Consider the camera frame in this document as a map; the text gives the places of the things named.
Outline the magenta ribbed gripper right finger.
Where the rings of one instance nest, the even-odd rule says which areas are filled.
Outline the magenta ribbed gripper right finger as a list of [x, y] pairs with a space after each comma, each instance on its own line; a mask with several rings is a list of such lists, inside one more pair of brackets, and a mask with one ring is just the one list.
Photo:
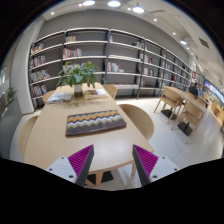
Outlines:
[[133, 145], [132, 155], [142, 186], [157, 181], [179, 170], [179, 168], [167, 157], [158, 157], [137, 145]]

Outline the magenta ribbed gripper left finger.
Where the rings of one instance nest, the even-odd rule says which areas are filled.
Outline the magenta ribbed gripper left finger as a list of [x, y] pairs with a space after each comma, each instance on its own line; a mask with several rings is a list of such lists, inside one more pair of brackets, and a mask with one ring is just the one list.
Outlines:
[[47, 171], [78, 186], [83, 186], [93, 157], [94, 146], [89, 145], [69, 157], [59, 157], [47, 168]]

